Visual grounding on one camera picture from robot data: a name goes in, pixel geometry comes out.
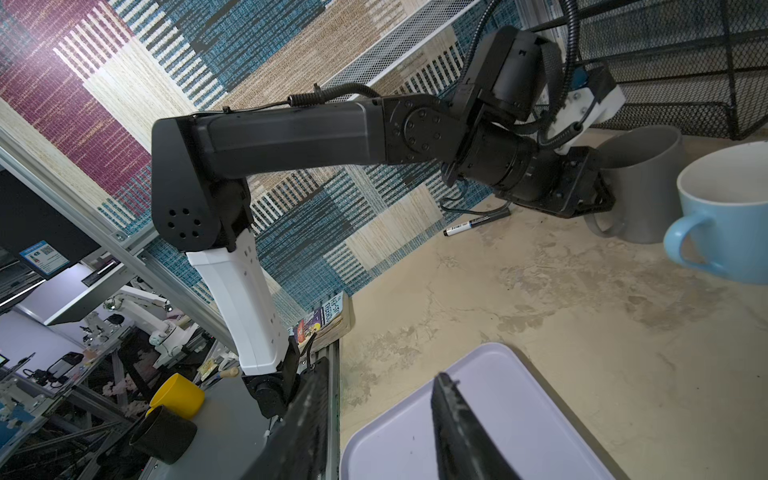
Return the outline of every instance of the robotic arm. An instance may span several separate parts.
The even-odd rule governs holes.
[[[248,230],[245,177],[434,161],[449,186],[472,179],[501,199],[557,217],[610,210],[614,198],[597,152],[570,147],[584,125],[608,119],[624,103],[607,69],[589,72],[557,114],[522,123],[545,83],[554,91],[546,68],[553,47],[530,32],[500,28],[480,43],[450,102],[407,94],[324,104],[315,92],[292,95],[294,108],[225,108],[155,123],[152,220],[209,286],[265,416],[282,415],[293,398],[299,352],[277,318]],[[549,140],[525,136],[536,132]]]

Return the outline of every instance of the black wire mesh basket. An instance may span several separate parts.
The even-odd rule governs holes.
[[[578,4],[581,64],[607,65],[627,98],[595,127],[668,124],[688,135],[741,140],[768,121],[767,0]]]

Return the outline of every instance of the patterned carpet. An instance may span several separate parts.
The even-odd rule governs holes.
[[[407,41],[393,29],[431,12],[419,11],[425,3],[4,0],[0,127],[130,235],[150,222],[156,119],[309,91],[376,42]],[[424,41],[373,87],[441,94],[458,76],[483,8],[481,1]],[[519,25],[514,2],[502,2],[491,23]],[[249,185],[262,266],[286,325],[340,290],[355,293],[455,219],[438,208],[451,192],[436,165],[296,170]],[[488,194],[473,186],[460,206]],[[147,252],[213,305],[183,254],[159,239]]]

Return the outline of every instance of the label sticker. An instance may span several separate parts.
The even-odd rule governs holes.
[[[46,275],[51,275],[69,263],[69,260],[64,255],[61,255],[54,247],[48,245],[48,242],[45,240],[22,251],[22,257],[29,260],[29,263]]]

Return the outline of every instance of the mug handle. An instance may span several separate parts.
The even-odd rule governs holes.
[[[584,222],[587,224],[589,231],[597,235],[598,237],[611,238],[616,237],[619,232],[624,228],[624,222],[618,222],[611,225],[607,230],[602,230],[598,225],[598,219],[594,217],[594,214],[584,215]]]
[[[712,221],[711,218],[699,213],[678,218],[675,223],[672,223],[667,230],[667,233],[664,235],[664,249],[667,251],[667,255],[670,259],[675,263],[719,276],[721,272],[713,264],[691,262],[690,260],[684,259],[683,254],[680,251],[683,247],[683,240],[685,240],[685,237],[688,236],[690,231],[693,230],[694,227],[710,221]]]

